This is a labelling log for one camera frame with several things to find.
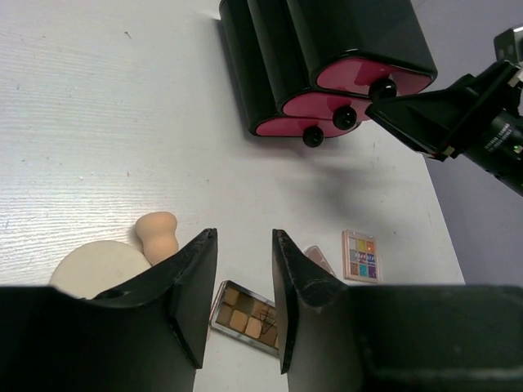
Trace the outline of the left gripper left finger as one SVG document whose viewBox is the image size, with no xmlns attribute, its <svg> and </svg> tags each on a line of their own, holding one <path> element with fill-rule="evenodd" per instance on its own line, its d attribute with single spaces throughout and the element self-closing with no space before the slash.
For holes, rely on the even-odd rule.
<svg viewBox="0 0 523 392">
<path fill-rule="evenodd" d="M 1 290 L 4 391 L 190 391 L 203 366 L 218 237 L 91 300 L 53 287 Z"/>
</svg>

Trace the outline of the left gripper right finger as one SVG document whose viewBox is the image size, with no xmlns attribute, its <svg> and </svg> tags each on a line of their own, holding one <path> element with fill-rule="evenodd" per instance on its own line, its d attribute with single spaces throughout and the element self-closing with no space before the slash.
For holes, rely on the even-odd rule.
<svg viewBox="0 0 523 392">
<path fill-rule="evenodd" d="M 522 290 L 349 286 L 272 233 L 280 370 L 291 391 L 519 391 Z"/>
</svg>

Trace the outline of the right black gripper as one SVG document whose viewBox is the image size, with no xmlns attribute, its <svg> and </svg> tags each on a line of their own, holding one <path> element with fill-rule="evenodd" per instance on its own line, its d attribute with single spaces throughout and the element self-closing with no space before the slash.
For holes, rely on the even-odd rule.
<svg viewBox="0 0 523 392">
<path fill-rule="evenodd" d="M 462 154 L 522 191 L 522 69 L 508 60 L 449 87 L 373 101 L 365 113 L 412 150 L 444 161 Z"/>
</svg>

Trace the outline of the round white powder puff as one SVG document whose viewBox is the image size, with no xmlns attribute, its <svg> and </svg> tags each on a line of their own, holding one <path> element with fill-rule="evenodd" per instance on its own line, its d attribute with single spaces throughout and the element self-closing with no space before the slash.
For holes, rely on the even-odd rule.
<svg viewBox="0 0 523 392">
<path fill-rule="evenodd" d="M 70 296 L 92 299 L 149 268 L 150 263 L 134 247 L 95 241 L 69 253 L 54 270 L 50 285 Z"/>
</svg>

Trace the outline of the pink top drawer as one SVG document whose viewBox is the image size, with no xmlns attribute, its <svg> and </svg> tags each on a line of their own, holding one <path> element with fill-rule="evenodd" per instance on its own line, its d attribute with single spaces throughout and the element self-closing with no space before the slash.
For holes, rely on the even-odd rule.
<svg viewBox="0 0 523 392">
<path fill-rule="evenodd" d="M 431 84 L 431 78 L 427 75 L 358 57 L 349 57 L 327 66 L 316 83 L 324 89 L 368 95 L 370 86 L 384 78 L 395 83 L 399 96 L 419 93 Z"/>
</svg>

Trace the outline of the pink drawer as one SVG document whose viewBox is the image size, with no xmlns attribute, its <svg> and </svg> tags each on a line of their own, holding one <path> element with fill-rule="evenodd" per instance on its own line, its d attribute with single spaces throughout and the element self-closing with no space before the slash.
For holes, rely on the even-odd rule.
<svg viewBox="0 0 523 392">
<path fill-rule="evenodd" d="M 307 147 L 316 148 L 324 139 L 343 136 L 347 131 L 336 128 L 331 120 L 277 117 L 258 125 L 255 134 L 264 137 L 298 138 Z"/>
<path fill-rule="evenodd" d="M 358 57 L 349 57 L 327 66 L 316 83 L 324 89 L 368 95 L 370 86 L 384 78 L 395 83 L 399 96 L 419 93 L 431 84 L 431 78 L 427 75 Z"/>
<path fill-rule="evenodd" d="M 368 120 L 365 110 L 371 101 L 356 96 L 340 95 L 327 92 L 305 92 L 293 97 L 283 106 L 283 114 L 297 121 L 299 127 L 319 127 L 326 137 L 342 136 L 355 130 L 363 121 Z M 356 112 L 355 125 L 348 130 L 341 130 L 333 123 L 334 112 L 349 106 Z"/>
</svg>

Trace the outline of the beige makeup sponge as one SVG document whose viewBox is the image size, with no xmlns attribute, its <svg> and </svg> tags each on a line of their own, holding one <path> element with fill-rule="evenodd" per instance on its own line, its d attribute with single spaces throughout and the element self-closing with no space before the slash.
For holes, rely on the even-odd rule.
<svg viewBox="0 0 523 392">
<path fill-rule="evenodd" d="M 155 266 L 179 250 L 176 236 L 177 218 L 170 212 L 151 212 L 135 224 L 146 260 Z"/>
</svg>

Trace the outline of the pink bottom drawer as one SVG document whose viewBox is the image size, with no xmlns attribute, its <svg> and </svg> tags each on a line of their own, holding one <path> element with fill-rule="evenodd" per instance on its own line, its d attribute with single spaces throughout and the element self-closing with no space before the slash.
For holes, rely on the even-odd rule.
<svg viewBox="0 0 523 392">
<path fill-rule="evenodd" d="M 264 137 L 298 138 L 307 147 L 316 148 L 324 139 L 343 136 L 347 131 L 336 128 L 331 120 L 277 117 L 258 125 L 255 134 Z"/>
</svg>

